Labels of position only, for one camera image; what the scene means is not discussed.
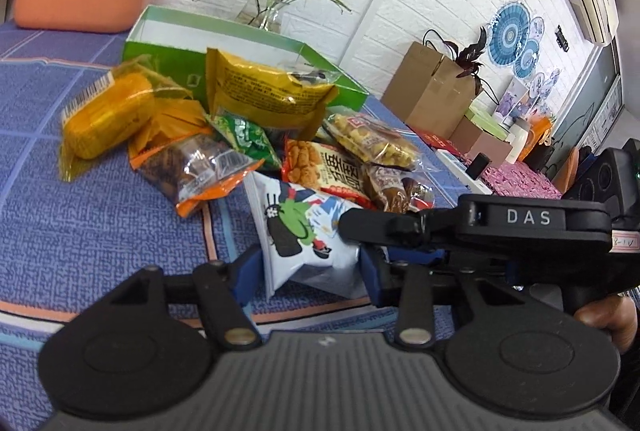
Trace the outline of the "person right hand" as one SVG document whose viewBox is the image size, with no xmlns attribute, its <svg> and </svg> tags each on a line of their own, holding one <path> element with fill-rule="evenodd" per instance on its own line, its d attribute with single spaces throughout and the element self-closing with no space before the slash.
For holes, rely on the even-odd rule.
<svg viewBox="0 0 640 431">
<path fill-rule="evenodd" d="M 588 303 L 575 313 L 574 318 L 589 327 L 606 330 L 622 354 L 631 348 L 638 331 L 637 307 L 626 295 L 611 295 Z"/>
</svg>

